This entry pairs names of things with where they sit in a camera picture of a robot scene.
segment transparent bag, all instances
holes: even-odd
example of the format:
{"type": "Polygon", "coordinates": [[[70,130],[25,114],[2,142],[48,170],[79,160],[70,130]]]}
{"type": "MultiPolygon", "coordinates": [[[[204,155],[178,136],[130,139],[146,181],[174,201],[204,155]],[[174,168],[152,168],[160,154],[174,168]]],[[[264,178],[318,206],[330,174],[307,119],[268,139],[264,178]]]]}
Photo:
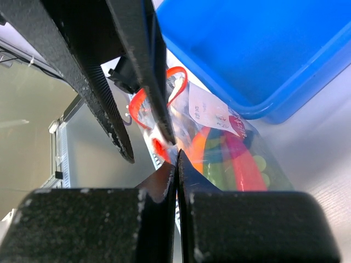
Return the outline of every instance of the transparent bag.
{"type": "Polygon", "coordinates": [[[129,106],[160,159],[173,163],[183,149],[194,168],[223,191],[293,189],[253,126],[216,96],[188,82],[183,68],[170,68],[167,78],[173,89],[167,106],[175,146],[162,138],[143,90],[129,106]]]}

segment blue plastic bin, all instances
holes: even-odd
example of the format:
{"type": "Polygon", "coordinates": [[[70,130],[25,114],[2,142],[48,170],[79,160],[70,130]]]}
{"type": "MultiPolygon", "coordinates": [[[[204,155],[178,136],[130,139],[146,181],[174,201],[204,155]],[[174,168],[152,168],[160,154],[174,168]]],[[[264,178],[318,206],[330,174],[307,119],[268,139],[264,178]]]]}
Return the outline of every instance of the blue plastic bin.
{"type": "Polygon", "coordinates": [[[164,0],[157,16],[168,49],[246,119],[287,120],[351,63],[351,0],[164,0]]]}

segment gray floor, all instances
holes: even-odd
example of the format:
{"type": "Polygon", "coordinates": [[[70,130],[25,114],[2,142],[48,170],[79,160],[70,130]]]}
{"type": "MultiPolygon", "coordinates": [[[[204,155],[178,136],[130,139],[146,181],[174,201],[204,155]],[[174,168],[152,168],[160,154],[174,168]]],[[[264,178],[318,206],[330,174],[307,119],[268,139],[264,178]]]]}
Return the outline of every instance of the gray floor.
{"type": "Polygon", "coordinates": [[[75,96],[32,67],[0,64],[0,219],[49,178],[48,127],[75,96]]]}

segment white label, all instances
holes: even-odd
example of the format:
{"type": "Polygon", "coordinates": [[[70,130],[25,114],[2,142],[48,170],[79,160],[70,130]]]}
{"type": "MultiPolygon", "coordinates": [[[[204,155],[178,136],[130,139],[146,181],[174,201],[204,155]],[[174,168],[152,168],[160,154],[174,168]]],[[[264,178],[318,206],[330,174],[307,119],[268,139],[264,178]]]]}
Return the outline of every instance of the white label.
{"type": "Polygon", "coordinates": [[[239,134],[229,122],[228,106],[213,94],[190,83],[189,114],[200,125],[239,134]]]}

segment plastic bag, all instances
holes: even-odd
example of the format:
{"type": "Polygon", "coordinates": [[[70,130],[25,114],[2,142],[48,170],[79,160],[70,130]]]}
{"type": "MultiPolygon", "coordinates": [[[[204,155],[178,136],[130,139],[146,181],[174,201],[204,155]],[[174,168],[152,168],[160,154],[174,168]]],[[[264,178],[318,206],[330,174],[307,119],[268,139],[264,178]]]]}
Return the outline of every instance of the plastic bag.
{"type": "Polygon", "coordinates": [[[292,190],[254,127],[216,96],[189,83],[183,68],[170,68],[167,78],[178,73],[184,78],[176,78],[167,104],[175,146],[162,138],[143,91],[129,106],[158,157],[174,162],[183,149],[194,168],[223,191],[292,190]]]}

